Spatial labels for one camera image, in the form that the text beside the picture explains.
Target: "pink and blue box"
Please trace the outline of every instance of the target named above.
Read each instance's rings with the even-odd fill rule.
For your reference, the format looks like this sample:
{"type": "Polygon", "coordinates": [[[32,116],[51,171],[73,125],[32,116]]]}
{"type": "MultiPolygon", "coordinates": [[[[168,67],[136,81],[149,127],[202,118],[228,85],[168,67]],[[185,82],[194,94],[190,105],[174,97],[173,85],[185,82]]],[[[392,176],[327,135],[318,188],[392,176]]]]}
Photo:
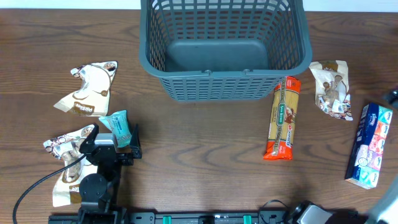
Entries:
{"type": "Polygon", "coordinates": [[[365,189],[376,187],[391,118],[392,110],[374,103],[363,108],[345,177],[348,182],[365,189]]]}

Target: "wood grain surface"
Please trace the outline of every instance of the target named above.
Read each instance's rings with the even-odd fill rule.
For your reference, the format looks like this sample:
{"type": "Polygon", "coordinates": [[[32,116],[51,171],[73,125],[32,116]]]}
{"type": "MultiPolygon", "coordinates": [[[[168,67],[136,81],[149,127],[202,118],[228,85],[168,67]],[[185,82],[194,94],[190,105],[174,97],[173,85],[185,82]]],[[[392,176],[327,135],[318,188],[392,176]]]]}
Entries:
{"type": "MultiPolygon", "coordinates": [[[[140,66],[139,11],[0,11],[0,223],[11,223],[21,193],[63,167],[42,143],[97,118],[53,105],[79,89],[71,68],[119,61],[109,114],[128,110],[141,127],[143,158],[123,169],[119,204],[171,211],[257,210],[270,199],[308,199],[325,208],[365,212],[398,172],[398,113],[385,145],[377,188],[344,181],[362,107],[398,83],[398,14],[308,12],[313,60],[349,66],[353,122],[323,114],[315,80],[302,81],[292,161],[263,161],[272,97],[229,103],[177,103],[140,66]]],[[[109,132],[102,124],[101,132],[109,132]]],[[[21,203],[20,223],[46,223],[56,177],[21,203]]]]}

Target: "blue packet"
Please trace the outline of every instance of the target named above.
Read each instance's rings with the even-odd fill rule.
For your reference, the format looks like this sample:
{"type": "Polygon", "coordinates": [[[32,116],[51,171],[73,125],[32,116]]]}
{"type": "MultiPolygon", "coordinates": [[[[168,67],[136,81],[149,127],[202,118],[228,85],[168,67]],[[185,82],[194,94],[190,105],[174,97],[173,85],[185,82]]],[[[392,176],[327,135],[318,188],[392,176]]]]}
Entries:
{"type": "Polygon", "coordinates": [[[130,144],[131,133],[127,122],[127,111],[118,111],[109,116],[98,118],[118,140],[118,147],[124,147],[130,144]]]}

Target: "green label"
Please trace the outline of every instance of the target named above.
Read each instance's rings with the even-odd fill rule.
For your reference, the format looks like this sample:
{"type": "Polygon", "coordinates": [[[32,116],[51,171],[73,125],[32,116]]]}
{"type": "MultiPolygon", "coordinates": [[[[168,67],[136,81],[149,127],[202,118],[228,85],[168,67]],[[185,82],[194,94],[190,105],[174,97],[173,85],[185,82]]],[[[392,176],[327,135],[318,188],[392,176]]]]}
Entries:
{"type": "Polygon", "coordinates": [[[282,126],[285,121],[285,103],[279,103],[277,125],[282,126]]]}

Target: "basket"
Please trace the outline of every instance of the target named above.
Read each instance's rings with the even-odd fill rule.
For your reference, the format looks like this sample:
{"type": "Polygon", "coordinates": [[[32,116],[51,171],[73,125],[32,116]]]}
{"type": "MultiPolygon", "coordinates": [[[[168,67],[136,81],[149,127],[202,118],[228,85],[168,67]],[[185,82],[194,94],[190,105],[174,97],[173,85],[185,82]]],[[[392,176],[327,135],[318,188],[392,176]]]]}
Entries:
{"type": "Polygon", "coordinates": [[[308,68],[302,0],[141,0],[139,58],[177,101],[253,100],[308,68]]]}

